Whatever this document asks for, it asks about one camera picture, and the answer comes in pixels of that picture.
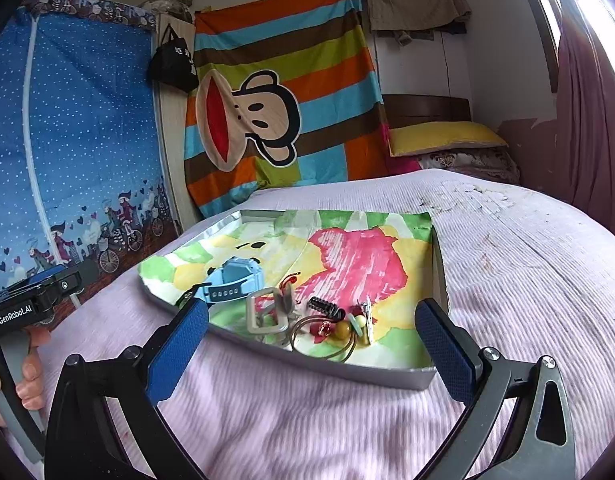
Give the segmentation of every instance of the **colorful striped curtain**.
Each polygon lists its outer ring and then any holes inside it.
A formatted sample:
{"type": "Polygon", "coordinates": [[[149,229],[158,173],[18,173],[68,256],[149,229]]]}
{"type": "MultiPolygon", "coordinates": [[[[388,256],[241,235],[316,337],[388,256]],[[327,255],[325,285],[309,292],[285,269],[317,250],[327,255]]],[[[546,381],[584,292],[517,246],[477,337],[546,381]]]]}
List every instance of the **colorful striped curtain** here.
{"type": "Polygon", "coordinates": [[[200,85],[185,176],[207,218],[267,187],[385,175],[361,0],[261,0],[196,14],[200,85]]]}

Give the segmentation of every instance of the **bag handle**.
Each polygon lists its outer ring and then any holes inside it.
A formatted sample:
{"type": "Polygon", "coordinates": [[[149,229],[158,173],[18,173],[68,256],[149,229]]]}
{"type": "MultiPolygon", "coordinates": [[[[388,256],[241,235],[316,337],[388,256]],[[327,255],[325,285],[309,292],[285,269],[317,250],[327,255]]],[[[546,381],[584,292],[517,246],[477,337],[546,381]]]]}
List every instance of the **bag handle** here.
{"type": "Polygon", "coordinates": [[[168,23],[168,26],[166,27],[166,30],[163,33],[163,40],[161,40],[161,45],[163,45],[166,42],[166,36],[168,37],[168,41],[177,40],[178,38],[178,36],[176,35],[176,32],[174,31],[174,28],[172,28],[171,23],[168,23]]]}

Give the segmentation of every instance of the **screw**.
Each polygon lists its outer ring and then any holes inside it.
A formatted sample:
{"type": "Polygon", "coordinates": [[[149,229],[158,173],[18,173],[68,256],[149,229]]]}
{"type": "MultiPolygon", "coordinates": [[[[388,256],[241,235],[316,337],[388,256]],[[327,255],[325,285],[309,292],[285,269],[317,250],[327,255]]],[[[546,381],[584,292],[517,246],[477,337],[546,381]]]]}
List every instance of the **screw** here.
{"type": "Polygon", "coordinates": [[[66,358],[67,366],[75,366],[78,362],[81,361],[81,355],[79,354],[71,354],[66,358]]]}
{"type": "Polygon", "coordinates": [[[501,353],[496,348],[492,348],[491,346],[483,348],[483,355],[490,361],[496,361],[499,357],[501,357],[501,353]]]}
{"type": "Polygon", "coordinates": [[[556,366],[556,361],[554,361],[554,358],[549,355],[544,355],[541,362],[548,368],[554,368],[556,366]]]}
{"type": "Polygon", "coordinates": [[[139,357],[140,353],[141,347],[137,345],[132,345],[124,349],[123,353],[121,353],[121,356],[124,359],[136,359],[137,357],[139,357]]]}

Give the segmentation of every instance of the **black bag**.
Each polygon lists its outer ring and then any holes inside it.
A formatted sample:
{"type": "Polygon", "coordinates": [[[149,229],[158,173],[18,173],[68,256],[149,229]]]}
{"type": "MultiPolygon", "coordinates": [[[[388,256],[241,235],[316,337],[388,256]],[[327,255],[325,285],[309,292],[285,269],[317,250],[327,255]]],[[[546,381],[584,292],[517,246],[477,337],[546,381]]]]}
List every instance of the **black bag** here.
{"type": "Polygon", "coordinates": [[[169,23],[163,34],[163,41],[166,37],[167,43],[159,46],[150,60],[148,78],[190,92],[199,85],[199,77],[190,51],[187,50],[185,38],[179,38],[169,23]]]}

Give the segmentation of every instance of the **blue gripper pad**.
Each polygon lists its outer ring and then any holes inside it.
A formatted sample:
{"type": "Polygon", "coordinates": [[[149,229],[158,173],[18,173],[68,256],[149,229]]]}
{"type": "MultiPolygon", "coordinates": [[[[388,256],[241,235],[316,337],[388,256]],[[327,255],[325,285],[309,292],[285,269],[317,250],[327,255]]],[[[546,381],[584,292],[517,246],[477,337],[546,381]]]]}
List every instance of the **blue gripper pad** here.
{"type": "Polygon", "coordinates": [[[205,301],[195,294],[194,304],[148,366],[146,393],[153,406],[169,399],[208,329],[205,301]]]}
{"type": "Polygon", "coordinates": [[[468,405],[474,400],[476,391],[475,368],[451,333],[451,329],[456,330],[457,327],[442,311],[441,316],[438,313],[440,310],[434,300],[428,298],[420,301],[414,312],[416,331],[452,399],[468,405]]]}

